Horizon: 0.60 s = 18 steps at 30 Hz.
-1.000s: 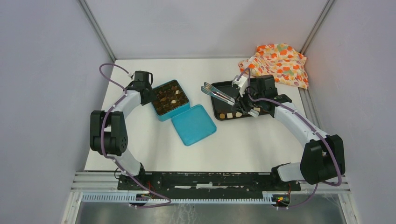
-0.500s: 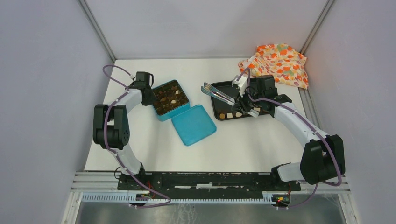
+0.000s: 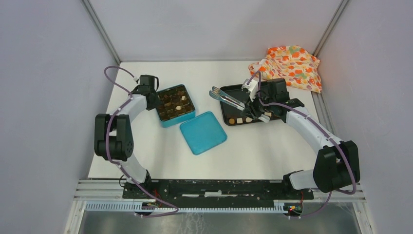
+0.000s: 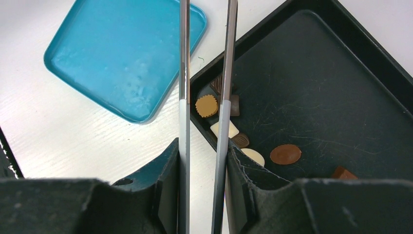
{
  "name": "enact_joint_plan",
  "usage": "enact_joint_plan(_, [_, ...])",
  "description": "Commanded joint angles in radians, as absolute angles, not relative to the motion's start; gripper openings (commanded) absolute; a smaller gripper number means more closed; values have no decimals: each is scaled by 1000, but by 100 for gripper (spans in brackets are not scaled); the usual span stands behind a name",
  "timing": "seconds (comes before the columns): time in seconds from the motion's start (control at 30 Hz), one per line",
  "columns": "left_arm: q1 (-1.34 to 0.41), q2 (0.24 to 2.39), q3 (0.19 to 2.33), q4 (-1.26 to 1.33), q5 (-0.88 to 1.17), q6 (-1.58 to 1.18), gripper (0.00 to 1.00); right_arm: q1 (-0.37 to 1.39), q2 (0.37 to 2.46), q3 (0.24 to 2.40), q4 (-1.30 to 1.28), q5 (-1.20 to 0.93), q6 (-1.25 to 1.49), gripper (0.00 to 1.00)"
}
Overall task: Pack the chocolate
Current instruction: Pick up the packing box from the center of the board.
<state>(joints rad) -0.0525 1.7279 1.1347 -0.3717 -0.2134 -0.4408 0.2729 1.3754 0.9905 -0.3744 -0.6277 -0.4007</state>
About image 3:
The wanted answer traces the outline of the teal chocolate tin box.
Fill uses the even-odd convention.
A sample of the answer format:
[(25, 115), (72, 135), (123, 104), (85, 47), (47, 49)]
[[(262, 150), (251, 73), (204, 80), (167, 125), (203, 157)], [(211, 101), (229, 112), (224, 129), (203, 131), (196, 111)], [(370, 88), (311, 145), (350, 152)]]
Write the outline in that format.
[(179, 84), (157, 92), (162, 104), (156, 107), (163, 128), (188, 121), (196, 116), (192, 98), (185, 85)]

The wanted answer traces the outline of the steel tongs with white handle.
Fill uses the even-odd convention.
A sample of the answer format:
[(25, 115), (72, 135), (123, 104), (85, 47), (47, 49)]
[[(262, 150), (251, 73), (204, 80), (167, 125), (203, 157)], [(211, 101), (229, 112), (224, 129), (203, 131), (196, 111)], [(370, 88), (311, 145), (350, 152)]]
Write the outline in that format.
[(209, 96), (221, 102), (224, 123), (228, 126), (243, 125), (254, 122), (268, 123), (274, 119), (269, 111), (250, 99), (249, 92), (242, 85), (230, 85), (222, 88), (213, 86)]

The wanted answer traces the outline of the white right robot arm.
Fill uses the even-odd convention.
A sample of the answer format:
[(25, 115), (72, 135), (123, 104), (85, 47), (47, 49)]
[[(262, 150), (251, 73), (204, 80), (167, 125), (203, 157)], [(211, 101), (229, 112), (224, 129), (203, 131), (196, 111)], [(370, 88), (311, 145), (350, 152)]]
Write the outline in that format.
[(308, 188), (355, 193), (360, 174), (358, 147), (353, 141), (342, 141), (315, 121), (299, 99), (290, 98), (286, 81), (281, 78), (265, 82), (249, 78), (242, 91), (246, 94), (246, 115), (269, 122), (265, 113), (274, 114), (299, 133), (317, 155), (313, 169), (285, 175), (286, 182), (281, 186), (284, 197), (294, 199)]

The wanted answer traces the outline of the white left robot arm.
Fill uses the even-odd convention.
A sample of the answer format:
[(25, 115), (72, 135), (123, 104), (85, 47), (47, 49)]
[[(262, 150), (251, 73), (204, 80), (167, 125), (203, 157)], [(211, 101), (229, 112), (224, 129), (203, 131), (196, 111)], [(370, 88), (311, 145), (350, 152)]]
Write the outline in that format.
[(161, 104), (157, 95), (159, 78), (141, 75), (137, 86), (128, 92), (127, 99), (112, 114), (98, 114), (94, 122), (94, 153), (115, 165), (140, 198), (154, 196), (151, 177), (134, 156), (131, 123), (143, 111)]

